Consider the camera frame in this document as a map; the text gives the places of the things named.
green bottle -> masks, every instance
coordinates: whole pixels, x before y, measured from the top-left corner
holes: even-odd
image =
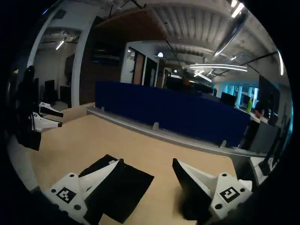
[[[251,112],[252,109],[252,99],[250,98],[248,101],[248,107],[247,107],[247,113],[249,114]]]

door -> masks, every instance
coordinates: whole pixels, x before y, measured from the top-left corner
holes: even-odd
[[[132,83],[134,64],[135,64],[135,50],[129,48],[126,53],[126,58],[123,66],[123,73],[121,76],[122,83]]]
[[[133,83],[142,84],[142,77],[144,71],[145,56],[139,52],[136,52]]]
[[[145,86],[154,86],[155,82],[155,73],[156,73],[157,63],[152,59],[147,58],[146,71],[145,71]]]

blue partition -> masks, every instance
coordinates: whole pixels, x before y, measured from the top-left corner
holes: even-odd
[[[145,124],[237,147],[250,115],[221,102],[142,85],[98,81],[95,106]]]

screw hole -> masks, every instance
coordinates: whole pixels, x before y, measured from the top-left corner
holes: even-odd
[[[214,206],[215,209],[221,209],[222,207],[223,207],[222,204],[216,204],[216,205]]]
[[[81,209],[81,206],[80,206],[80,205],[74,205],[74,209],[75,209],[75,210],[80,210],[80,209]]]

desk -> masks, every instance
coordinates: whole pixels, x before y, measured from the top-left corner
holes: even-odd
[[[235,107],[235,108],[238,109],[238,110],[240,110],[240,111],[242,111],[242,112],[244,112],[244,113],[247,113],[246,111],[244,111],[244,110],[242,110],[242,109],[240,109],[238,107]],[[249,114],[250,114],[250,120],[254,120],[257,123],[260,123],[260,121],[261,121],[260,118],[257,118],[254,113],[251,112]]]
[[[268,164],[271,165],[273,158],[270,158]],[[250,157],[250,165],[253,170],[255,181],[257,185],[260,185],[268,176],[264,176],[258,164],[262,162],[264,158],[261,157]]]
[[[209,154],[160,141],[94,115],[87,115],[42,133],[40,151],[31,151],[37,182],[44,191],[69,172],[80,173],[105,154],[123,158],[154,179],[125,224],[185,225],[178,212],[182,188],[172,168],[173,158],[212,175],[236,177],[229,157]],[[103,225],[119,224],[103,215]]]

